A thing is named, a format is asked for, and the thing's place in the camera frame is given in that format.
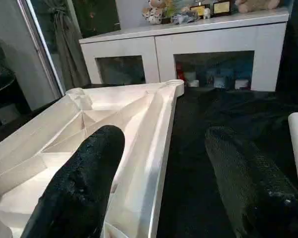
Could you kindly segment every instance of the white cabinet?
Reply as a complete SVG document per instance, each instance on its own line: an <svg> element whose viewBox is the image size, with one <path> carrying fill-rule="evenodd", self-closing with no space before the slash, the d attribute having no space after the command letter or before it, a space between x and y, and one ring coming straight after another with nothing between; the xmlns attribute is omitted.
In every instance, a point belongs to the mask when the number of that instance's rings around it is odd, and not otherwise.
<svg viewBox="0 0 298 238"><path fill-rule="evenodd" d="M175 79L177 62L193 65L194 71L197 67L204 67L203 70L208 72L205 65L217 69L219 64L239 58L239 64L248 60L253 65L250 78L252 90L274 91L285 30L286 24L280 23L158 36L156 49L160 79ZM232 77L239 77L238 74L235 68L231 70Z"/></svg>
<svg viewBox="0 0 298 238"><path fill-rule="evenodd" d="M139 84L176 79L200 87L274 91L288 21L286 8L158 25L81 39L92 83Z"/></svg>
<svg viewBox="0 0 298 238"><path fill-rule="evenodd" d="M158 83L154 37L81 44L92 83Z"/></svg>

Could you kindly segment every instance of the gray curtain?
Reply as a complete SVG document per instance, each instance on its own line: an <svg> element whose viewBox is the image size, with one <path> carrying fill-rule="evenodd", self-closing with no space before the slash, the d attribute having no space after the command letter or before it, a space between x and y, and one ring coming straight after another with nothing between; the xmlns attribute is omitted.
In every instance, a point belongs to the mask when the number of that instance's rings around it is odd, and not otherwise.
<svg viewBox="0 0 298 238"><path fill-rule="evenodd" d="M66 0L44 0L54 15L56 44L60 54L64 84L67 90L90 83L79 36L68 16Z"/></svg>

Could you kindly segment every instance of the cabinet glass door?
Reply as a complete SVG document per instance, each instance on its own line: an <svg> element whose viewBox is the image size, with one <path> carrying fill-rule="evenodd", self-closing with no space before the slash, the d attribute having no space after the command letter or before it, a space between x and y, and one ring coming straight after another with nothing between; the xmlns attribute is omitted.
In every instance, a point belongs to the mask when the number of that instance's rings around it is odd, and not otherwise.
<svg viewBox="0 0 298 238"><path fill-rule="evenodd" d="M81 44L95 84L159 83L154 37Z"/></svg>
<svg viewBox="0 0 298 238"><path fill-rule="evenodd" d="M174 55L178 79L187 86L250 89L254 51Z"/></svg>
<svg viewBox="0 0 298 238"><path fill-rule="evenodd" d="M157 36L160 80L275 91L284 29L283 23Z"/></svg>
<svg viewBox="0 0 298 238"><path fill-rule="evenodd" d="M95 59L104 84L146 83L141 56L109 57Z"/></svg>

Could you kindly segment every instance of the teddy bear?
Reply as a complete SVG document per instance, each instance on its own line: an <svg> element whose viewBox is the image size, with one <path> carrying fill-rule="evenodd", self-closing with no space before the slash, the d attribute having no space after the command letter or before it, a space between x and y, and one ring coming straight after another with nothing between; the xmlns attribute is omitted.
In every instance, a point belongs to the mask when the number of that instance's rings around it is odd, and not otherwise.
<svg viewBox="0 0 298 238"><path fill-rule="evenodd" d="M152 25L161 24L165 8L164 0L148 0L149 7L143 9L143 16Z"/></svg>
<svg viewBox="0 0 298 238"><path fill-rule="evenodd" d="M238 6L240 13L251 11L260 11L267 9L275 9L278 7L280 0L236 0L235 5Z"/></svg>

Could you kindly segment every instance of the black tablecloth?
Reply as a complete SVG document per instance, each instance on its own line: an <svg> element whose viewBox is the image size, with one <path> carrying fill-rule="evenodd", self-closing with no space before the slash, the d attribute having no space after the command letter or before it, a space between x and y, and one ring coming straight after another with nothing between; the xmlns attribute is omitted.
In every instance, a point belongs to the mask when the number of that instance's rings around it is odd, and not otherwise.
<svg viewBox="0 0 298 238"><path fill-rule="evenodd" d="M246 134L298 187L287 121L298 112L297 98L186 89L175 110L157 237L235 237L204 147L209 126L225 125ZM42 110L0 128L0 141Z"/></svg>

